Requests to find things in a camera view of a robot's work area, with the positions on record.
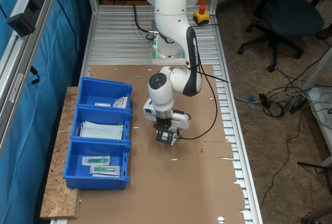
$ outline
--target black office chair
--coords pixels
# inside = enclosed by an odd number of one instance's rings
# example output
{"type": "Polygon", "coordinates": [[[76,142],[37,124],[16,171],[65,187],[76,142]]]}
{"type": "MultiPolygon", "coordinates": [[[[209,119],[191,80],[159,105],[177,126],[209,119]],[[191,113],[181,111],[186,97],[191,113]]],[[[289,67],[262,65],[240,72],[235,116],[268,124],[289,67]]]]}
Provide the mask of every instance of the black office chair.
{"type": "Polygon", "coordinates": [[[268,27],[252,23],[246,31],[250,33],[254,27],[265,36],[243,43],[238,54],[243,53],[245,46],[268,41],[273,50],[273,65],[267,67],[269,72],[274,71],[277,63],[278,42],[296,49],[294,57],[300,58],[304,50],[286,38],[314,35],[323,28],[323,18],[314,7],[306,0],[261,0],[255,14],[263,18],[268,27]]]}

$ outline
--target brown cardboard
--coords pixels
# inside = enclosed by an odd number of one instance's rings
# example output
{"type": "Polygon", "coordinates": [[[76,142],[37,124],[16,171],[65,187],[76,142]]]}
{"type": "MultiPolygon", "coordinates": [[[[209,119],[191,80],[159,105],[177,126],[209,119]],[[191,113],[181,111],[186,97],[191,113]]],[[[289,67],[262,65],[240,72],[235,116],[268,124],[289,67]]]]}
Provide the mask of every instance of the brown cardboard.
{"type": "MultiPolygon", "coordinates": [[[[90,77],[122,81],[133,85],[132,92],[132,126],[133,127],[149,127],[154,130],[154,122],[147,120],[143,115],[143,106],[149,98],[148,80],[151,75],[160,70],[163,66],[159,65],[93,65],[90,70],[90,77]]],[[[212,66],[204,66],[204,71],[207,74],[213,75],[212,66]]],[[[217,101],[218,93],[215,79],[210,78],[217,101]]],[[[213,97],[208,82],[203,76],[203,86],[199,94],[193,97],[187,97],[179,93],[173,93],[174,108],[185,111],[191,115],[191,124],[189,129],[182,129],[181,136],[186,138],[197,137],[207,131],[213,123],[215,117],[215,103],[211,101],[213,97]]],[[[219,102],[218,116],[213,128],[204,136],[188,142],[225,142],[225,133],[223,120],[220,113],[219,102]]],[[[146,142],[148,140],[155,140],[155,132],[140,132],[139,129],[132,130],[132,142],[146,142]]]]}
{"type": "MultiPolygon", "coordinates": [[[[83,190],[79,217],[69,224],[244,224],[243,192],[236,181],[232,148],[225,142],[218,109],[214,128],[196,141],[180,140],[173,146],[155,141],[153,122],[143,116],[148,99],[149,77],[161,66],[91,66],[93,78],[123,81],[133,85],[130,181],[125,190],[83,190]]],[[[213,74],[211,66],[205,72],[213,74]]],[[[210,87],[203,79],[202,91],[194,97],[174,93],[175,108],[191,114],[184,137],[205,132],[215,116],[210,87]]],[[[216,83],[211,79],[214,91],[216,83]]]]}
{"type": "Polygon", "coordinates": [[[69,224],[243,224],[230,143],[133,144],[125,190],[84,190],[69,224]]]}

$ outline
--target face mask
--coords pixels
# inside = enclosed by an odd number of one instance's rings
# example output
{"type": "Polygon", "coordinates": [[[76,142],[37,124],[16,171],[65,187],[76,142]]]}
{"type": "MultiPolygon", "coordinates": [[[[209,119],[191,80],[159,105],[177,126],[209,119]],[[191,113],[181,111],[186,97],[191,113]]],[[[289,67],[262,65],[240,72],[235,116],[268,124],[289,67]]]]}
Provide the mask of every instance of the face mask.
{"type": "Polygon", "coordinates": [[[81,126],[80,137],[122,139],[123,124],[105,125],[105,124],[95,124],[86,121],[82,122],[80,126],[81,126]]]}

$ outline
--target red button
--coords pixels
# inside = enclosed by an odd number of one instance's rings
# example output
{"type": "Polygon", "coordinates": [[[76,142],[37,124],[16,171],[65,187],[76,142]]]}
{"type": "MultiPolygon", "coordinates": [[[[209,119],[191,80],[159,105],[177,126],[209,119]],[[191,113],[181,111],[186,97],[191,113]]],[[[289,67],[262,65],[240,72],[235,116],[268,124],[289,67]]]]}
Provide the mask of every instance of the red button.
{"type": "Polygon", "coordinates": [[[201,5],[199,7],[199,14],[204,14],[204,12],[205,12],[205,5],[201,5]]]}

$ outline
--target blue bin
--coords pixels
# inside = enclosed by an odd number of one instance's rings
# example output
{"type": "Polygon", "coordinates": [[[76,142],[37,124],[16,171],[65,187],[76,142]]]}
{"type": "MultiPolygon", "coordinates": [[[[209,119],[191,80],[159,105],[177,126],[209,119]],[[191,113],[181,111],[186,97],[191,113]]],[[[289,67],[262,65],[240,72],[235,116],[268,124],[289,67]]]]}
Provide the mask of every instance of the blue bin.
{"type": "Polygon", "coordinates": [[[128,156],[130,144],[88,141],[72,138],[68,147],[63,178],[68,188],[124,189],[129,182],[128,156]],[[120,177],[94,177],[90,166],[82,165],[84,156],[110,156],[110,165],[120,166],[120,177]]]}
{"type": "Polygon", "coordinates": [[[132,85],[123,82],[82,77],[77,104],[81,106],[131,111],[130,99],[132,90],[132,85]],[[121,97],[128,97],[126,108],[113,107],[114,101],[121,97]],[[95,103],[107,103],[110,104],[110,107],[95,106],[95,103]]]}
{"type": "Polygon", "coordinates": [[[84,138],[86,140],[97,139],[101,141],[130,143],[129,140],[130,120],[131,120],[131,112],[129,111],[76,106],[71,137],[75,137],[78,139],[84,138]],[[79,137],[81,131],[80,125],[82,124],[82,122],[85,121],[92,122],[95,124],[108,124],[108,125],[123,124],[122,139],[79,137]]]}

